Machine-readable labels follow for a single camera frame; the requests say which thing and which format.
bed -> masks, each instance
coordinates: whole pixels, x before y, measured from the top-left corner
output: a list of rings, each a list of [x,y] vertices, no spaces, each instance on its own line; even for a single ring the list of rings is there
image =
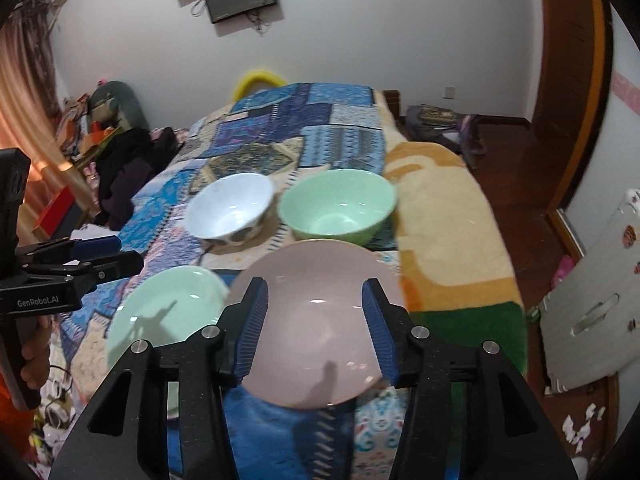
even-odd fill
[[[84,298],[81,310],[56,323],[52,362],[71,371],[79,402],[87,402],[104,379],[110,321],[140,283],[185,264],[212,269],[230,283],[264,254],[294,241],[273,216],[242,251],[205,251],[181,224],[191,196],[241,171],[268,175],[282,192],[330,168],[373,171],[396,185],[398,207],[367,248],[398,276],[414,321],[454,343],[494,340],[525,372],[526,324],[511,261],[464,162],[437,144],[407,142],[378,91],[300,83],[251,95],[202,118],[172,164],[134,197],[133,218],[120,238],[124,250],[144,255],[142,273],[101,286]],[[406,399],[406,391],[380,383],[342,405],[295,412],[233,391],[225,413],[240,476],[386,479]],[[335,444],[322,465],[314,458],[318,417],[331,421]],[[280,433],[273,431],[276,419],[285,428]],[[304,446],[296,444],[301,440]],[[264,463],[265,452],[273,464]]]

orange curtain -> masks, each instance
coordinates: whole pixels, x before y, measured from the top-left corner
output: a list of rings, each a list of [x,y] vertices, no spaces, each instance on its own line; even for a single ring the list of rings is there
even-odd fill
[[[48,38],[45,48],[50,49]],[[20,10],[0,29],[0,148],[20,148],[31,159],[24,203],[18,216],[20,244],[34,243],[33,225],[40,212],[63,187],[69,186],[83,209],[94,210],[84,178],[64,158],[54,140],[38,83],[28,62]]]

green bowl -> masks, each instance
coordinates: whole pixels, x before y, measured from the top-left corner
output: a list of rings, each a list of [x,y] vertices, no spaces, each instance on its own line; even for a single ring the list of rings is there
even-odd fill
[[[365,245],[396,206],[396,190],[363,170],[330,170],[306,178],[282,195],[278,214],[296,236]]]

silver bolt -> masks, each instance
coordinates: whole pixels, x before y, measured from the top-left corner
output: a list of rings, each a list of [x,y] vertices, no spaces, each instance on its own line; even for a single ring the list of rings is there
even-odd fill
[[[431,332],[429,332],[429,329],[425,326],[416,325],[411,329],[411,335],[416,339],[427,339],[431,335]]]
[[[220,329],[215,325],[207,325],[202,330],[200,330],[200,333],[203,337],[211,339],[212,337],[215,337],[220,333]]]
[[[485,341],[482,343],[482,350],[488,354],[497,354],[500,351],[500,345],[495,341]]]
[[[129,348],[131,348],[131,351],[134,354],[142,354],[142,352],[149,348],[149,343],[143,339],[138,339],[137,341],[134,341]]]

pink bowl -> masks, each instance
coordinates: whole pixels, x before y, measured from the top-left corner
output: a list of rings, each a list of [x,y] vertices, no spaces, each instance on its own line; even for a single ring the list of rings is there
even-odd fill
[[[381,377],[362,311],[362,283],[380,280],[404,306],[398,279],[375,255],[337,240],[305,240],[269,253],[241,272],[227,304],[254,277],[267,281],[269,308],[242,386],[287,408],[324,408],[352,399]]]

